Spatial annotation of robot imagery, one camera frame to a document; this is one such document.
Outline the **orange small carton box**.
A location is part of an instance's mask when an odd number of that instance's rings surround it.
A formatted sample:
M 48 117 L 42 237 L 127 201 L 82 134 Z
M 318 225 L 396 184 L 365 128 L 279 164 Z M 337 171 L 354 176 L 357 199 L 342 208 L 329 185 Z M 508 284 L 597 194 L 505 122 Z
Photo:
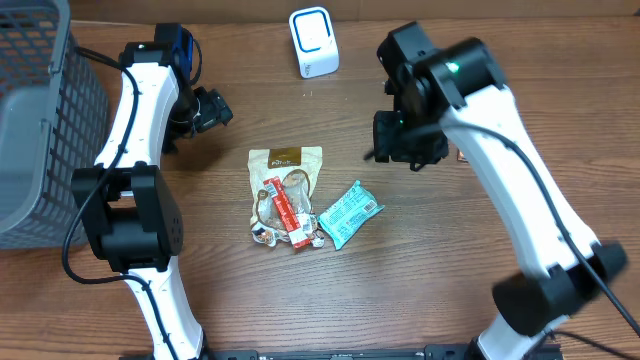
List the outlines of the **orange small carton box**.
M 462 163 L 467 163 L 468 162 L 468 160 L 465 157 L 464 153 L 460 149 L 457 150 L 456 158 L 457 158 L 458 162 L 462 162 Z

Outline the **beige brown snack pouch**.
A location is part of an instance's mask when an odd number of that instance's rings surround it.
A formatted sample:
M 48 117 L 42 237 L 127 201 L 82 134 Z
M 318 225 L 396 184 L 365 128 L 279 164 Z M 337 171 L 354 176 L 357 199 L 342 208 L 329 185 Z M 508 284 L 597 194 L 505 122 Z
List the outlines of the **beige brown snack pouch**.
M 322 164 L 323 150 L 319 146 L 253 149 L 249 152 L 247 166 L 253 195 L 250 232 L 255 242 L 269 247 L 278 242 L 291 244 L 273 200 L 264 186 L 265 180 L 279 177 L 295 212 L 305 212 L 311 218 L 312 242 L 307 246 L 324 246 L 325 235 L 319 229 L 311 201 Z

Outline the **teal orange snack packet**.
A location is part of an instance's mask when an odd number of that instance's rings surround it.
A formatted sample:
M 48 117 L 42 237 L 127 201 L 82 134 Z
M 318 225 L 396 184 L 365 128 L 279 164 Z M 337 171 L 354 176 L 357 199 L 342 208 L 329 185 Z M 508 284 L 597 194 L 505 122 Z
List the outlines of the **teal orange snack packet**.
M 369 219 L 385 208 L 359 180 L 319 216 L 319 224 L 341 250 Z

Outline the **red snack bar packet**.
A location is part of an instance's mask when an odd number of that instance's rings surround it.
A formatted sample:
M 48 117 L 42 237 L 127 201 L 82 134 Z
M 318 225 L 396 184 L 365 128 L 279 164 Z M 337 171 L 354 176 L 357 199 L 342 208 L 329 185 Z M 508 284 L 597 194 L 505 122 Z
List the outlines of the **red snack bar packet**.
M 279 177 L 265 180 L 264 186 L 273 200 L 293 247 L 299 249 L 310 245 L 313 228 L 309 215 L 305 212 L 295 212 Z

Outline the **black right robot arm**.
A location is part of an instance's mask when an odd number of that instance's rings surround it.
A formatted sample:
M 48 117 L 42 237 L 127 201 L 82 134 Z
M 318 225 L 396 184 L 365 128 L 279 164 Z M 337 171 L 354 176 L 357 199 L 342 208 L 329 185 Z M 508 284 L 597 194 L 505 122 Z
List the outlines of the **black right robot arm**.
M 546 358 L 545 340 L 598 296 L 627 257 L 604 244 L 557 186 L 520 118 L 506 77 L 486 45 L 469 38 L 438 48 L 416 24 L 391 32 L 377 51 L 390 111 L 376 113 L 370 157 L 413 171 L 457 146 L 496 208 L 519 271 L 494 285 L 498 314 L 467 344 L 430 345 L 434 358 Z

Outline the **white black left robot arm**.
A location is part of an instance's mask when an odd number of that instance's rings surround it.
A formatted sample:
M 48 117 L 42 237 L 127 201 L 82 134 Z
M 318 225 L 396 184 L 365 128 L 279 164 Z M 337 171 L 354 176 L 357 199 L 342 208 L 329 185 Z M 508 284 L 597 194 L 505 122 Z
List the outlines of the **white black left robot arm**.
M 153 359 L 208 359 L 205 331 L 179 271 L 184 223 L 160 162 L 175 139 L 227 124 L 233 113 L 216 91 L 197 86 L 198 44 L 129 43 L 119 60 L 79 47 L 78 55 L 119 70 L 121 98 L 110 135 L 93 166 L 74 171 L 78 207 L 69 233 L 83 227 L 94 256 L 112 276 L 84 278 L 62 254 L 66 274 L 84 285 L 124 282 L 152 337 Z

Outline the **white barcode scanner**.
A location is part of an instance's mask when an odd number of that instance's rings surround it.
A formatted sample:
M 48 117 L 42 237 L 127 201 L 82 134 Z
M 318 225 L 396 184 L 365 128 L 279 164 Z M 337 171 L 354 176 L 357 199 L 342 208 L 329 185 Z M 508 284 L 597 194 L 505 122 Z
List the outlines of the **white barcode scanner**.
M 294 11 L 289 28 L 302 78 L 334 73 L 340 59 L 329 12 L 321 6 Z

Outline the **grey plastic mesh basket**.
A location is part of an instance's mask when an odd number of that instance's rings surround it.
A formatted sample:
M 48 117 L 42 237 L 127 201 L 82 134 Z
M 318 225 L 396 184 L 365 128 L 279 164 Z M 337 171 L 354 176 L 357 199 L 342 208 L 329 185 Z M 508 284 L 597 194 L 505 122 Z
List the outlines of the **grey plastic mesh basket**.
M 1 4 L 1 247 L 58 247 L 77 213 L 75 169 L 107 136 L 108 96 L 76 51 L 66 1 Z

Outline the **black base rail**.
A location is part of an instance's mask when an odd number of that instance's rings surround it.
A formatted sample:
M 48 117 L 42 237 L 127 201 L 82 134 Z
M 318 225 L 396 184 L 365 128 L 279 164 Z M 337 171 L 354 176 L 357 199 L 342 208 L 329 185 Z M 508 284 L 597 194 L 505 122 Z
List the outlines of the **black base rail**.
M 302 352 L 258 352 L 256 350 L 215 351 L 215 360 L 459 360 L 467 346 L 428 345 L 423 349 L 333 350 Z

